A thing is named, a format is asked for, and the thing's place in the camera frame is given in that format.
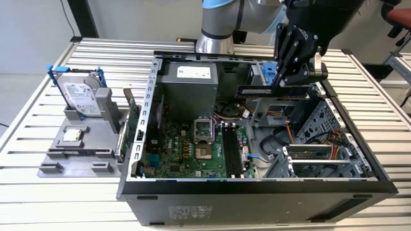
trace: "floor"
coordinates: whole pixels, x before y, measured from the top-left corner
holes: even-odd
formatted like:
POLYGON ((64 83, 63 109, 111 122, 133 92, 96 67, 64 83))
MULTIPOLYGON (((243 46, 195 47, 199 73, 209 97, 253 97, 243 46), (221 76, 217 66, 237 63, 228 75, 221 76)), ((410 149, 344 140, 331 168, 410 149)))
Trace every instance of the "floor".
MULTIPOLYGON (((0 123, 9 125, 45 75, 0 74, 0 123)), ((7 127, 0 126, 0 137, 7 127)))

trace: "wire bundle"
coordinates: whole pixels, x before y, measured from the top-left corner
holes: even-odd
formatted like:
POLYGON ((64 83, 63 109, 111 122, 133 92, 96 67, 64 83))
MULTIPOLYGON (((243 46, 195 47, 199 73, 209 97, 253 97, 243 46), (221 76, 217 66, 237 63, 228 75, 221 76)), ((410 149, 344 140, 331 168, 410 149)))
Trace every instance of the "wire bundle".
MULTIPOLYGON (((332 139, 333 141, 341 141, 341 134, 337 133, 335 130, 331 130, 332 131, 332 134, 329 133, 328 134, 328 137, 332 136, 332 139)), ((337 153, 339 153, 339 150, 340 150, 340 146, 336 145, 335 143, 331 143, 331 155, 329 155, 329 160, 336 160, 337 159, 337 153)))

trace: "orange wire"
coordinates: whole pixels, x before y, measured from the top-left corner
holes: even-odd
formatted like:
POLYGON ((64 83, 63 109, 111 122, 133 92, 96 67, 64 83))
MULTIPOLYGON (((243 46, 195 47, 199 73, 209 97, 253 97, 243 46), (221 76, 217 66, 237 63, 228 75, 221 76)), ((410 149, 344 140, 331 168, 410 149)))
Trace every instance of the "orange wire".
POLYGON ((289 119, 289 117, 287 116, 285 127, 287 127, 287 132, 288 132, 289 143, 293 143, 292 135, 291 135, 291 130, 289 130, 289 125, 288 125, 288 119, 289 119))

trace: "aluminum table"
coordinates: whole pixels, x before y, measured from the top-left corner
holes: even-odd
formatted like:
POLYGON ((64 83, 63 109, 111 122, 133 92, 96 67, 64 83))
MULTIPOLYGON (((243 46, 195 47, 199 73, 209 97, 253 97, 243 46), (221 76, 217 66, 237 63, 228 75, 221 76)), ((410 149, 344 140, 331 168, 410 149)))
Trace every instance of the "aluminum table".
MULTIPOLYGON (((68 45, 55 66, 101 66, 112 100, 127 106, 121 88, 140 103, 153 51, 193 52, 192 43, 84 38, 68 45)), ((236 45, 239 55, 272 56, 268 46, 236 45)), ((411 120, 356 58, 328 50, 328 80, 349 116, 399 189, 399 194, 336 224, 155 227, 165 230, 411 230, 411 120)), ((0 230, 117 230, 141 227, 125 202, 116 201, 119 178, 39 178, 59 126, 64 99, 45 76, 0 138, 0 230)))

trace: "white label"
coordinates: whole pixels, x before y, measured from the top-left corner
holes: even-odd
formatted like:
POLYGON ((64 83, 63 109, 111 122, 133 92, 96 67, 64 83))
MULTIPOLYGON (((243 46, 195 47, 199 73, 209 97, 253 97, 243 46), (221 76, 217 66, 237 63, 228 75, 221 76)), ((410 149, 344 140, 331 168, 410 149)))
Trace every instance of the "white label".
POLYGON ((245 109, 245 110, 244 110, 244 113, 243 113, 243 117, 247 119, 248 116, 249 116, 249 111, 245 109))
POLYGON ((64 83, 64 88, 76 110, 85 116, 101 116, 89 85, 84 83, 64 83))
POLYGON ((209 219, 212 205, 168 206, 171 219, 209 219))
POLYGON ((211 68, 204 66, 180 66, 177 78, 211 78, 211 68))

